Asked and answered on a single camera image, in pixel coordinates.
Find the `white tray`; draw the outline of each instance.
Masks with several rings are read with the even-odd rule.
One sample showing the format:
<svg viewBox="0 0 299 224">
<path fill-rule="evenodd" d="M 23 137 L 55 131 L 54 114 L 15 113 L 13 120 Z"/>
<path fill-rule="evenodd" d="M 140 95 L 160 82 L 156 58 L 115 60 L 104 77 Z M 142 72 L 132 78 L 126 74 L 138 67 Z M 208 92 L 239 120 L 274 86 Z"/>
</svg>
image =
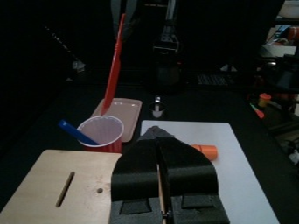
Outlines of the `white tray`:
<svg viewBox="0 0 299 224">
<path fill-rule="evenodd" d="M 103 100 L 94 111 L 92 116 L 100 115 Z M 143 103 L 139 100 L 127 98 L 114 98 L 110 109 L 106 116 L 115 116 L 124 124 L 124 134 L 122 136 L 122 142 L 126 143 L 132 139 L 136 128 L 136 120 Z"/>
<path fill-rule="evenodd" d="M 187 144 L 218 147 L 219 156 L 212 164 L 230 223 L 279 223 L 230 125 L 224 122 L 143 121 L 142 135 L 155 125 Z"/>
</svg>

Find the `wooden board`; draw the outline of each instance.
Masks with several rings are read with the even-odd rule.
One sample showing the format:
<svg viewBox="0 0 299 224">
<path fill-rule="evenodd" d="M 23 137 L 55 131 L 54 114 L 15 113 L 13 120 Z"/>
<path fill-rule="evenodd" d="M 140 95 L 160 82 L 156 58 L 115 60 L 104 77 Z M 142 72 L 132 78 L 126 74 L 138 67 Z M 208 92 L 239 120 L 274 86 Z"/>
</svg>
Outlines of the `wooden board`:
<svg viewBox="0 0 299 224">
<path fill-rule="evenodd" d="M 119 157 L 116 153 L 47 150 L 0 213 L 0 223 L 108 223 L 111 174 Z M 71 173 L 70 189 L 58 206 Z"/>
<path fill-rule="evenodd" d="M 219 157 L 212 164 L 230 223 L 279 223 L 230 125 L 224 122 L 143 121 L 142 135 L 152 126 L 159 126 L 187 144 L 218 147 Z"/>
</svg>

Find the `orange object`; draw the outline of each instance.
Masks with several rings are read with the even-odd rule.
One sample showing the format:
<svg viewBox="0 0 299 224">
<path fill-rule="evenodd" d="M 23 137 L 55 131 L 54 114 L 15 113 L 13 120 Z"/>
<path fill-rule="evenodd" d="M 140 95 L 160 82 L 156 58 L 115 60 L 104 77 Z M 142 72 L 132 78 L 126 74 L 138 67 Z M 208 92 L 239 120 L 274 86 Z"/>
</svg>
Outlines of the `orange object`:
<svg viewBox="0 0 299 224">
<path fill-rule="evenodd" d="M 118 86 L 118 76 L 119 76 L 119 70 L 120 70 L 120 52 L 122 52 L 122 36 L 123 36 L 123 25 L 126 21 L 126 14 L 122 15 L 119 29 L 118 29 L 118 35 L 116 35 L 116 48 L 115 48 L 115 56 L 112 61 L 112 66 L 110 70 L 110 76 L 108 76 L 108 82 L 107 82 L 107 92 L 106 92 L 106 98 L 100 110 L 100 115 L 103 116 L 110 108 L 111 102 L 115 97 L 116 93 L 116 86 Z"/>
<path fill-rule="evenodd" d="M 271 95 L 270 94 L 260 94 L 259 95 L 259 101 L 258 101 L 258 106 L 264 108 L 267 106 L 268 101 L 271 100 Z"/>
<path fill-rule="evenodd" d="M 192 144 L 191 147 L 200 151 L 210 161 L 219 156 L 218 147 L 215 145 Z"/>
</svg>

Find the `wooden block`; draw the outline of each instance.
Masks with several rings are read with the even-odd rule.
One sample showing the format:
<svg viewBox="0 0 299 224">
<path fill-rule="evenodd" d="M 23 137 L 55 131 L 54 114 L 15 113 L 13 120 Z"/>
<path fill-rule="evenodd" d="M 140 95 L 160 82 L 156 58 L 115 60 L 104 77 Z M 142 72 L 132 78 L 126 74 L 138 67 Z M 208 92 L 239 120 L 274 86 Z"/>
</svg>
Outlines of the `wooden block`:
<svg viewBox="0 0 299 224">
<path fill-rule="evenodd" d="M 47 150 L 0 213 L 0 223 L 108 223 L 111 175 L 119 157 Z"/>
</svg>

